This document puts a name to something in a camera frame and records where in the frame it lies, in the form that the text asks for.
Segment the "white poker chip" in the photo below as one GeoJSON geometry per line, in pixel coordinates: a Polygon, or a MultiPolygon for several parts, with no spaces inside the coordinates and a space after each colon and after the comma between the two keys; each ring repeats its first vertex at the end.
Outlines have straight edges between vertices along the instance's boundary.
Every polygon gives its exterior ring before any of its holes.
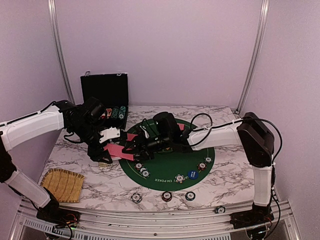
{"type": "Polygon", "coordinates": [[[211,159],[211,157],[209,157],[209,156],[207,156],[207,157],[205,158],[205,161],[206,161],[208,164],[212,163],[212,159],[211,159]]]}
{"type": "Polygon", "coordinates": [[[148,170],[145,170],[142,172],[142,176],[144,176],[145,178],[148,178],[150,176],[150,172],[148,170]]]}
{"type": "Polygon", "coordinates": [[[183,175],[178,174],[177,176],[175,176],[174,181],[178,184],[182,184],[184,181],[186,180],[186,178],[183,175]]]}
{"type": "Polygon", "coordinates": [[[143,171],[145,171],[145,170],[147,170],[147,168],[146,168],[146,167],[142,167],[142,168],[140,168],[140,173],[143,173],[143,171]]]}
{"type": "Polygon", "coordinates": [[[137,170],[140,170],[142,167],[143,167],[143,165],[142,165],[142,163],[136,163],[135,164],[135,166],[134,166],[137,170]]]}
{"type": "Polygon", "coordinates": [[[215,209],[215,213],[216,214],[223,214],[226,212],[226,208],[224,206],[218,206],[216,209],[215,209]]]}
{"type": "Polygon", "coordinates": [[[134,193],[131,196],[131,199],[135,204],[138,204],[138,203],[140,203],[142,201],[142,196],[139,193],[134,193]]]}

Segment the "blue poker chip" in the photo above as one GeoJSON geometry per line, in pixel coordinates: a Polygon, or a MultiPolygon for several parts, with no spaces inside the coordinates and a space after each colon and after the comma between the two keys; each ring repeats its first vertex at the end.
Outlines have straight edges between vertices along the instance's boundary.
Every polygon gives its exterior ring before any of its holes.
{"type": "Polygon", "coordinates": [[[188,172],[188,178],[191,180],[195,180],[199,177],[199,173],[197,171],[191,170],[188,172]]]}

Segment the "green poker mat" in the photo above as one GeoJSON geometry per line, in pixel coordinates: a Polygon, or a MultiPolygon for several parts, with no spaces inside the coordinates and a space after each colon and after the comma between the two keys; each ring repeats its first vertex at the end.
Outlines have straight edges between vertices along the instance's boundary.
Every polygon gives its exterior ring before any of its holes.
{"type": "MultiPolygon", "coordinates": [[[[183,124],[184,129],[189,129],[189,122],[181,119],[176,119],[176,122],[183,124]]],[[[158,131],[153,119],[148,119],[147,123],[144,121],[142,127],[147,130],[150,137],[154,137],[153,131],[156,134],[158,134],[158,131]]],[[[141,122],[131,127],[127,132],[136,134],[135,128],[139,126],[141,126],[141,122]]],[[[202,181],[212,169],[214,161],[215,149],[211,147],[192,153],[173,152],[171,148],[167,148],[162,152],[155,153],[154,159],[151,160],[130,161],[121,159],[119,163],[126,175],[143,187],[159,191],[178,191],[202,181]],[[210,163],[206,162],[208,157],[211,158],[210,163]],[[206,163],[206,168],[199,170],[199,163],[206,163]],[[146,168],[149,176],[144,177],[140,170],[136,168],[136,164],[138,164],[138,167],[146,168]],[[190,171],[197,175],[196,179],[192,179],[194,177],[190,171]]]]}

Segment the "metal frame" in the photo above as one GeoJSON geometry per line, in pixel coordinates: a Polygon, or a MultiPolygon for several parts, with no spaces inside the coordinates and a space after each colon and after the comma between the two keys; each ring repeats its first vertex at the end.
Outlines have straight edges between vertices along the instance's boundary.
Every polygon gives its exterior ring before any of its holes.
{"type": "MultiPolygon", "coordinates": [[[[287,223],[290,240],[300,240],[297,225],[288,201],[279,203],[281,220],[287,223]]],[[[226,205],[225,213],[215,213],[215,207],[175,210],[175,211],[106,211],[94,209],[76,209],[81,213],[79,225],[73,229],[75,240],[146,240],[146,239],[228,239],[230,233],[256,228],[234,229],[230,214],[249,210],[252,202],[226,205]]],[[[271,203],[274,223],[278,220],[279,210],[275,202],[271,203]]],[[[70,236],[69,229],[53,231],[53,223],[36,218],[36,210],[28,200],[22,200],[12,226],[10,240],[20,240],[24,226],[38,229],[57,236],[70,236]]]]}
{"type": "Polygon", "coordinates": [[[73,104],[75,104],[75,99],[71,90],[70,81],[69,81],[67,68],[64,60],[64,55],[62,51],[62,45],[60,40],[59,28],[58,28],[58,19],[56,14],[56,1],[48,0],[48,7],[49,7],[49,15],[50,15],[50,22],[52,27],[52,34],[54,38],[55,50],[58,57],[60,70],[62,73],[65,91],[66,91],[68,100],[73,104]]]}
{"type": "Polygon", "coordinates": [[[257,64],[257,60],[259,57],[259,53],[261,50],[261,46],[263,43],[264,35],[265,35],[265,30],[266,30],[266,24],[267,24],[267,16],[268,16],[268,11],[269,11],[269,2],[270,0],[262,0],[262,5],[261,5],[261,12],[260,12],[260,19],[259,19],[259,24],[258,24],[258,30],[256,33],[256,38],[255,38],[255,44],[253,48],[253,53],[251,57],[251,62],[250,66],[246,75],[245,83],[243,86],[243,90],[238,102],[238,105],[236,107],[235,113],[239,114],[241,113],[245,102],[248,97],[249,89],[254,77],[254,72],[257,64]]]}

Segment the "black cable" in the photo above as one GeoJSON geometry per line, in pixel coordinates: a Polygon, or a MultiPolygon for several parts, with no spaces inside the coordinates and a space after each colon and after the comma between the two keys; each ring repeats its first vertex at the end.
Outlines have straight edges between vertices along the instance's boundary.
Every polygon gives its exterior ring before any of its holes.
{"type": "Polygon", "coordinates": [[[166,154],[172,154],[174,151],[157,151],[157,154],[166,155],[166,154]]]}
{"type": "Polygon", "coordinates": [[[56,101],[50,102],[50,104],[49,104],[48,106],[46,106],[44,109],[42,109],[42,110],[40,111],[40,113],[44,112],[44,111],[47,110],[49,107],[51,107],[52,104],[55,104],[55,103],[56,103],[56,101]]]}
{"type": "Polygon", "coordinates": [[[274,228],[270,231],[270,233],[264,239],[267,239],[276,230],[276,228],[277,228],[277,226],[278,226],[278,224],[280,222],[280,218],[281,218],[280,205],[279,205],[278,201],[275,199],[274,195],[272,195],[272,199],[275,201],[275,203],[276,203],[276,205],[277,205],[277,207],[279,209],[279,217],[278,217],[278,220],[276,221],[276,224],[275,224],[274,228]]]}
{"type": "Polygon", "coordinates": [[[73,140],[70,140],[69,138],[67,138],[67,137],[71,137],[71,136],[73,136],[73,135],[75,135],[74,132],[72,132],[72,133],[69,134],[69,135],[64,135],[63,138],[64,138],[65,140],[67,140],[68,142],[73,143],[73,144],[82,144],[82,143],[84,142],[84,141],[82,141],[82,140],[80,140],[80,141],[73,141],[73,140]]]}
{"type": "MultiPolygon", "coordinates": [[[[276,154],[274,155],[273,160],[271,162],[273,164],[275,159],[276,159],[276,157],[278,156],[278,154],[280,153],[280,151],[282,149],[283,139],[282,139],[282,135],[281,135],[279,129],[271,121],[263,119],[263,118],[243,118],[243,119],[240,119],[240,120],[237,120],[237,121],[234,121],[234,122],[233,121],[232,122],[227,122],[227,123],[219,125],[219,126],[211,126],[209,131],[208,131],[208,133],[203,137],[203,139],[201,139],[199,142],[197,142],[195,144],[192,144],[192,145],[184,145],[184,144],[178,144],[178,143],[174,143],[174,142],[170,142],[170,143],[173,144],[173,145],[178,145],[178,146],[182,146],[182,147],[195,147],[195,146],[199,145],[200,143],[202,143],[204,140],[206,140],[206,138],[209,136],[209,134],[210,134],[212,129],[223,128],[225,126],[241,123],[241,122],[244,122],[244,121],[261,121],[261,122],[265,122],[265,123],[270,124],[276,130],[276,132],[278,133],[278,136],[280,138],[280,146],[279,146],[279,149],[276,152],[276,154]]],[[[201,130],[204,130],[204,128],[197,129],[194,132],[198,132],[198,131],[201,131],[201,130]]]]}
{"type": "MultiPolygon", "coordinates": [[[[31,204],[33,205],[33,207],[34,207],[37,211],[39,211],[39,208],[35,205],[35,203],[34,203],[33,201],[31,201],[30,199],[29,199],[29,201],[31,202],[31,204]]],[[[72,239],[74,233],[73,233],[71,227],[69,226],[69,224],[67,224],[67,223],[64,222],[64,221],[51,219],[51,218],[49,218],[49,217],[48,217],[48,219],[50,219],[50,220],[52,220],[52,221],[55,221],[55,222],[60,222],[60,223],[62,223],[64,226],[67,226],[67,227],[69,228],[69,230],[70,230],[70,233],[71,233],[71,236],[70,236],[70,238],[69,238],[68,240],[71,240],[71,239],[72,239]]]]}
{"type": "Polygon", "coordinates": [[[148,123],[148,120],[146,118],[144,118],[141,122],[141,127],[144,126],[144,122],[146,122],[146,125],[149,127],[149,129],[151,129],[151,131],[153,132],[154,136],[157,137],[158,134],[152,129],[152,127],[150,126],[150,124],[148,123]]]}
{"type": "Polygon", "coordinates": [[[192,118],[192,120],[191,120],[191,122],[190,122],[190,125],[189,125],[189,128],[191,129],[192,132],[197,132],[197,131],[194,131],[194,129],[192,129],[192,123],[194,122],[194,120],[195,120],[197,117],[199,117],[199,116],[201,116],[201,115],[205,115],[205,116],[207,116],[207,117],[210,119],[210,126],[212,126],[212,125],[214,124],[214,122],[213,122],[213,120],[212,120],[212,117],[211,117],[208,113],[205,113],[205,112],[198,113],[197,115],[195,115],[195,116],[192,118]]]}

